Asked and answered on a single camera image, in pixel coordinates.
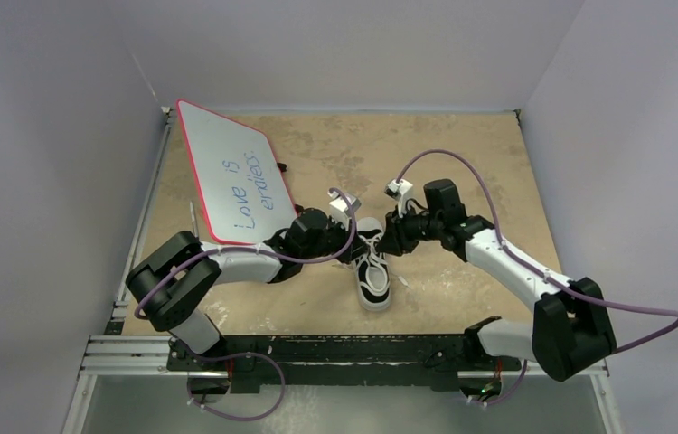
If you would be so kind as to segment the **white shoelace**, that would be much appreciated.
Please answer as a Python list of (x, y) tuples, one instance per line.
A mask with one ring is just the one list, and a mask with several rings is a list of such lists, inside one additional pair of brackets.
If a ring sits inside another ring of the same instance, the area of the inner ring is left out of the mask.
[(346, 266), (354, 273), (360, 294), (365, 298), (373, 299), (374, 303), (376, 303), (376, 298), (386, 298), (391, 289), (391, 277), (396, 278), (405, 288), (408, 288), (409, 282), (402, 275), (390, 273), (385, 254), (376, 250), (382, 231), (361, 231), (361, 235), (367, 240), (370, 251), (364, 258)]

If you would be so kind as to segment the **black and white sneaker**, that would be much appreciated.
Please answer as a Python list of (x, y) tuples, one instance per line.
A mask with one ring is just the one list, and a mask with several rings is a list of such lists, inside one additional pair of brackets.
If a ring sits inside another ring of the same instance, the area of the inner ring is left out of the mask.
[(357, 234), (368, 248), (352, 262), (360, 304), (372, 312), (385, 310), (391, 303), (391, 279), (386, 255), (376, 250), (382, 225), (373, 217), (363, 217)]

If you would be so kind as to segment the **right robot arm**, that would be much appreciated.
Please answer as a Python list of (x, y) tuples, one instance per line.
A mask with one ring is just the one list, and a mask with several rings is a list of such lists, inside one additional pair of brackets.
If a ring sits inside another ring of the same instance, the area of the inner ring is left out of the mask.
[(492, 316), (468, 327), (463, 355), (470, 365), (484, 368), (497, 357), (511, 357), (537, 363), (563, 382), (616, 351), (602, 291), (594, 280), (568, 278), (517, 249), (495, 224), (467, 213), (451, 180), (424, 185), (426, 207), (420, 212), (413, 208), (412, 188), (406, 180), (386, 185), (385, 193), (397, 204), (385, 216), (377, 250), (403, 256), (422, 241), (436, 241), (501, 283), (532, 313), (531, 324)]

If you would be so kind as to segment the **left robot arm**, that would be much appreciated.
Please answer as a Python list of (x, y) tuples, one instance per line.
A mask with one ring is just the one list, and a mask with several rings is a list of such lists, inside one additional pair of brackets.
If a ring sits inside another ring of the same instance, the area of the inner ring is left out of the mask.
[(200, 309), (213, 286), (279, 283), (307, 264), (348, 264), (369, 250), (358, 229), (353, 220), (338, 222), (308, 208), (257, 245), (204, 244), (179, 231), (127, 274), (126, 287), (137, 301), (134, 315), (182, 341), (202, 369), (215, 369), (224, 361), (224, 338)]

